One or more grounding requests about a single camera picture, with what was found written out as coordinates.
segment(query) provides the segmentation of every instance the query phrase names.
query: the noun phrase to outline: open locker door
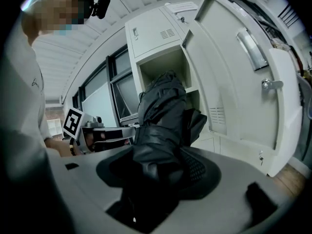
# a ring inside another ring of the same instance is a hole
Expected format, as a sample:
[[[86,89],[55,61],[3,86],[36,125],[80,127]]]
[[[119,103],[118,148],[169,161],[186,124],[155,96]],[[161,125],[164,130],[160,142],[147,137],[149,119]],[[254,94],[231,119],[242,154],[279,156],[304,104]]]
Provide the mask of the open locker door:
[[[274,176],[293,155],[301,125],[289,53],[273,49],[253,18],[228,0],[203,0],[182,46],[200,81],[212,134],[270,154],[267,172]]]

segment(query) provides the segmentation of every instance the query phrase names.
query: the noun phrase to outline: wooden floor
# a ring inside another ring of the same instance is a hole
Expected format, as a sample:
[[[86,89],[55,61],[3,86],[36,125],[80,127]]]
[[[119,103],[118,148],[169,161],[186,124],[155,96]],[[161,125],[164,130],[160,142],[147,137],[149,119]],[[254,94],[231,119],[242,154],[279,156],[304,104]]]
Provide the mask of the wooden floor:
[[[306,182],[306,178],[289,164],[272,179],[292,198],[297,197],[302,192]]]

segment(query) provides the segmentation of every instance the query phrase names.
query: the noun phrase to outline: locker vent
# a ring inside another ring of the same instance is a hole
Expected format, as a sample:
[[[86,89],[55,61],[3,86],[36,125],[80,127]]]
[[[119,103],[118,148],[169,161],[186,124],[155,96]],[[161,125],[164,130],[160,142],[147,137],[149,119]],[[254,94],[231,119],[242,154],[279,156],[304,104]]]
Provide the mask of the locker vent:
[[[213,123],[225,124],[224,108],[211,107],[210,108],[211,120]]]
[[[175,33],[173,32],[172,29],[167,29],[167,30],[164,30],[164,31],[161,31],[160,32],[160,35],[163,39],[166,39],[168,37],[173,37],[175,36]]]

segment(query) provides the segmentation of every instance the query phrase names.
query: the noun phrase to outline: locker door handle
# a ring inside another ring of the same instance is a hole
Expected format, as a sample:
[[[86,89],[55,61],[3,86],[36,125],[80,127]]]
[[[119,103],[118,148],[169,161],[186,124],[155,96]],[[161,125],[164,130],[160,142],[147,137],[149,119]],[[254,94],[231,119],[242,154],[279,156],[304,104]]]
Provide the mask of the locker door handle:
[[[264,79],[262,80],[262,90],[271,90],[271,89],[278,89],[282,88],[284,86],[284,83],[281,80],[269,80]]]
[[[137,28],[133,28],[132,31],[133,31],[133,35],[134,35],[133,38],[137,38],[138,37]]]
[[[254,71],[268,66],[268,62],[260,46],[246,28],[239,32],[236,38],[252,62]]]

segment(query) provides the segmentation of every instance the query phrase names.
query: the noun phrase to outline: white shirt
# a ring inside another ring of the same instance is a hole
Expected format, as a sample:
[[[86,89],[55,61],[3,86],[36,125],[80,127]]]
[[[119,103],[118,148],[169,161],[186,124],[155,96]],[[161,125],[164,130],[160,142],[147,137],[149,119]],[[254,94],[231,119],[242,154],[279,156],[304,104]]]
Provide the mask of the white shirt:
[[[36,54],[16,21],[0,65],[0,128],[38,139],[51,138],[45,118],[44,83]]]

